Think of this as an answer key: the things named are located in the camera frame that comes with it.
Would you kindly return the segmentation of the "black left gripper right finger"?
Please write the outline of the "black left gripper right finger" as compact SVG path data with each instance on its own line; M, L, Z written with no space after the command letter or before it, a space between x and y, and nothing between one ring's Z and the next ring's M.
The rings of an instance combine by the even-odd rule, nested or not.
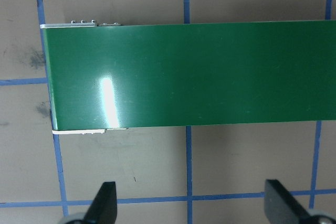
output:
M264 213L271 224L335 223L323 211L306 210L276 179L265 180Z

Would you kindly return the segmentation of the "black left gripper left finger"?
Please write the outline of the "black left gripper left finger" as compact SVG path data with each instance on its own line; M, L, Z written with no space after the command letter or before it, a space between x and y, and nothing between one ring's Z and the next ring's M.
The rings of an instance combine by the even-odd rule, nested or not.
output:
M84 223L110 223L117 219L117 192L115 182L104 182L86 212Z

